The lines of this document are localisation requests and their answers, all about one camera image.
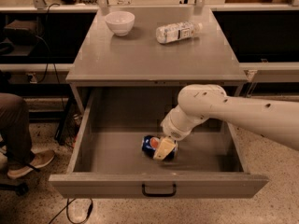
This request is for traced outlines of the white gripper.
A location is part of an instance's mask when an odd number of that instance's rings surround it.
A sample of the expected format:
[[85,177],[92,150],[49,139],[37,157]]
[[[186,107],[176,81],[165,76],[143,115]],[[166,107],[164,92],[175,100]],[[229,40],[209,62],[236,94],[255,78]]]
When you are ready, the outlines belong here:
[[187,115],[179,105],[172,108],[161,123],[163,133],[167,137],[162,137],[154,152],[153,159],[164,160],[173,149],[176,148],[176,141],[186,138],[194,127],[203,123],[203,117]]

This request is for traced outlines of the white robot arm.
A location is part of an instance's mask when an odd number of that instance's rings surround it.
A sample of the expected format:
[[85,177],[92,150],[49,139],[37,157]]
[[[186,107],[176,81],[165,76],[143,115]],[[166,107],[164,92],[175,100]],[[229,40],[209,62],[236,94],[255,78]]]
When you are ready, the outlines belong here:
[[218,85],[188,85],[178,93],[178,104],[161,123],[153,158],[162,161],[192,129],[208,119],[222,121],[262,135],[281,145],[299,149],[299,104],[232,97]]

